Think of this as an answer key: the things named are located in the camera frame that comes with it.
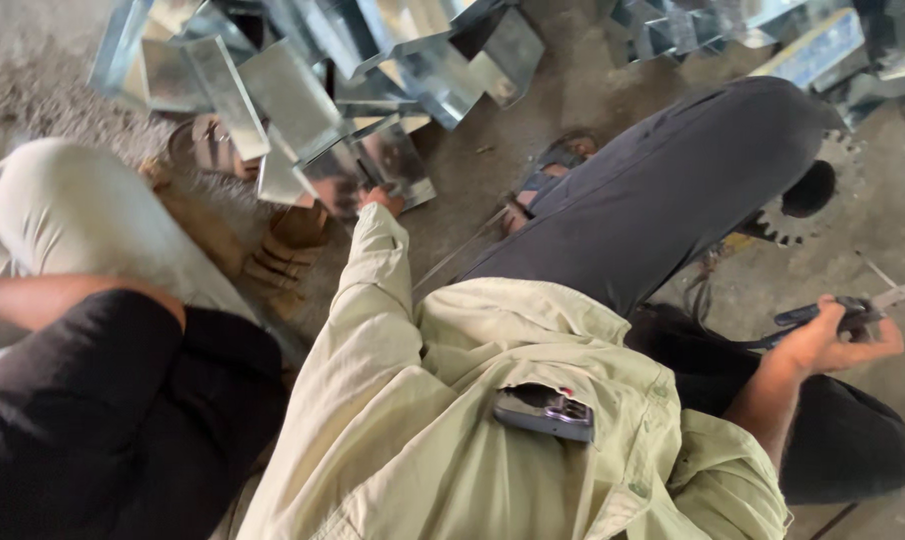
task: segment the gear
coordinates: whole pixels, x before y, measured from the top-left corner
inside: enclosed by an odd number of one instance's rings
[[[845,132],[825,131],[806,176],[759,209],[756,223],[765,226],[765,235],[788,246],[802,244],[828,227],[865,184],[859,161],[862,147]]]

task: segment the dusty floor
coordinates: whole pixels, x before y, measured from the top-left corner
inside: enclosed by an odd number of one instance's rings
[[[123,111],[84,87],[108,4],[0,2],[0,159],[17,144],[47,136],[108,145],[130,164],[162,149],[171,124]],[[722,57],[693,57],[679,70],[663,61],[614,70],[603,32],[594,24],[593,0],[525,0],[522,6],[547,45],[529,94],[508,110],[483,98],[456,131],[429,126],[415,135],[439,197],[399,219],[411,234],[414,281],[476,232],[496,210],[499,194],[514,188],[532,157],[559,135],[586,127],[608,141],[689,88],[746,74],[767,54],[731,47]],[[730,338],[758,337],[771,330],[772,314],[808,304],[820,293],[883,291],[855,249],[905,283],[905,122],[890,104],[871,116],[858,136],[869,143],[863,156],[867,189],[815,243],[780,249],[759,242],[724,260],[713,277],[707,321],[713,328]],[[484,146],[493,150],[477,153]],[[186,187],[211,202],[247,244],[256,242],[271,208],[255,202],[249,184],[219,178],[193,180]],[[492,241],[486,234],[470,252]],[[329,249],[303,283],[309,302],[292,323],[307,338],[325,320],[347,249],[345,233],[334,230]],[[465,263],[470,252],[457,260]],[[3,257],[0,246],[0,262]],[[451,272],[455,267],[417,292],[441,285]],[[690,276],[692,270],[681,273],[658,294],[677,299]],[[905,308],[894,315],[905,334]],[[905,355],[840,377],[905,419]],[[905,490],[851,509],[804,507],[796,517],[790,531],[796,540],[905,540]]]

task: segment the man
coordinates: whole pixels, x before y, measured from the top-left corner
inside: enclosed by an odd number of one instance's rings
[[[810,170],[825,122],[784,80],[683,100],[541,185],[531,221],[417,306],[402,201],[374,190],[240,540],[782,538],[780,485],[904,485],[902,421],[823,375],[902,352],[890,319],[843,343],[823,296],[761,358],[689,332],[637,343],[691,357],[624,346],[655,289]],[[591,443],[497,421],[524,385],[590,408]]]
[[[281,357],[143,178],[58,139],[0,163],[0,538],[209,538],[282,422]]]

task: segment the dark gray trousers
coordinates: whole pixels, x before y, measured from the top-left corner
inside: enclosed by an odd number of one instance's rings
[[[483,252],[462,279],[553,282],[630,317],[795,185],[827,126],[835,118],[785,80],[748,78],[690,96],[542,190],[529,206],[534,219]],[[646,339],[631,346],[676,371],[684,407],[721,415],[758,356],[728,350],[719,336],[662,347],[676,334],[659,327],[666,319],[634,325]],[[714,362],[717,348],[723,361]],[[905,425],[888,407],[826,376],[811,378],[802,400],[782,470],[791,504],[853,501],[905,484]]]

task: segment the foot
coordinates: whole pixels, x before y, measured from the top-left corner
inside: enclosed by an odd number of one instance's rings
[[[565,146],[567,152],[580,156],[586,160],[589,160],[599,152],[596,141],[589,135],[579,136],[566,141]],[[566,165],[558,162],[547,163],[539,170],[553,178],[563,177],[566,173],[570,172],[570,169],[566,167]],[[532,203],[532,200],[536,198],[537,193],[539,193],[539,189],[523,189],[516,195],[516,198],[514,199],[515,204],[506,205],[508,211],[503,218],[502,226],[507,236],[517,232],[530,222],[527,207]]]

